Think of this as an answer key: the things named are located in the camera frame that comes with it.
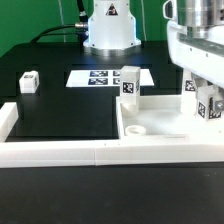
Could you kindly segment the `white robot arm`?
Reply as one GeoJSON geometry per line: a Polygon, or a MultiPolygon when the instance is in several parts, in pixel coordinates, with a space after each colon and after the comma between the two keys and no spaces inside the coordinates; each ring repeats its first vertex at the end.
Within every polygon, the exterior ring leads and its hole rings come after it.
{"type": "MultiPolygon", "coordinates": [[[[136,20],[129,0],[93,0],[84,50],[120,56],[136,50],[136,20]]],[[[167,23],[171,61],[190,71],[196,97],[209,109],[224,111],[224,0],[167,0],[172,9],[167,23]]]]}

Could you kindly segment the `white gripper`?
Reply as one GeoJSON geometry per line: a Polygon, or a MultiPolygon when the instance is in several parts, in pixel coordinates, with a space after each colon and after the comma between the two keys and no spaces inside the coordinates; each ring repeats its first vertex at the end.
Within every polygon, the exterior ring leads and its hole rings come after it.
{"type": "Polygon", "coordinates": [[[224,0],[167,0],[162,10],[171,61],[196,74],[196,88],[219,86],[213,106],[223,112],[224,0]]]}

